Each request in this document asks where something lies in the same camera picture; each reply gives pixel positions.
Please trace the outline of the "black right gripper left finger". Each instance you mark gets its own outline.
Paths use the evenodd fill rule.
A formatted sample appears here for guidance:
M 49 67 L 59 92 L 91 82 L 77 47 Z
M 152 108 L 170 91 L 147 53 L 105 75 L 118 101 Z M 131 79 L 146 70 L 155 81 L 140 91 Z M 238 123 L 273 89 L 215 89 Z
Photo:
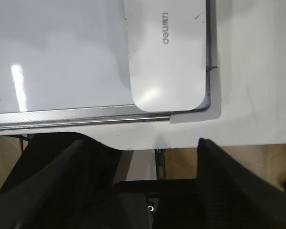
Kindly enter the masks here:
M 112 229 L 114 149 L 28 145 L 0 188 L 0 229 Z

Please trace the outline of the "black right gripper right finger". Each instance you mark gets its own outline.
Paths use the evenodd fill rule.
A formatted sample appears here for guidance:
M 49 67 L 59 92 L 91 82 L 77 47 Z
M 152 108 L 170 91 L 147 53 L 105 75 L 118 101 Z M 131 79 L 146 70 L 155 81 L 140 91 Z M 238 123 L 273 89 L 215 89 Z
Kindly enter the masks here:
M 197 188 L 210 229 L 286 229 L 286 193 L 210 139 L 197 147 Z

